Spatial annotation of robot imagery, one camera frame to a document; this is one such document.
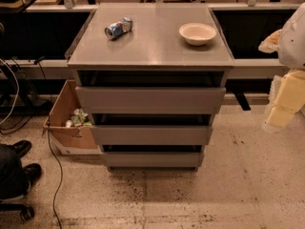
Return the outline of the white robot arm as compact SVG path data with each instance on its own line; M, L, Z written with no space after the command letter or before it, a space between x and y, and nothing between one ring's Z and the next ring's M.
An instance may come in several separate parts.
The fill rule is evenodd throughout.
M285 23L278 42L279 62L290 70L280 81L264 129L284 129L305 105L305 3Z

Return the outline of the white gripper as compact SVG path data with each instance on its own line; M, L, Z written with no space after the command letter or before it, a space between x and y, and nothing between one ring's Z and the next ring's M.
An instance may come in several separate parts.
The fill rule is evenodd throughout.
M281 79L280 88L266 123L275 128L286 127L305 105L305 72L289 71Z

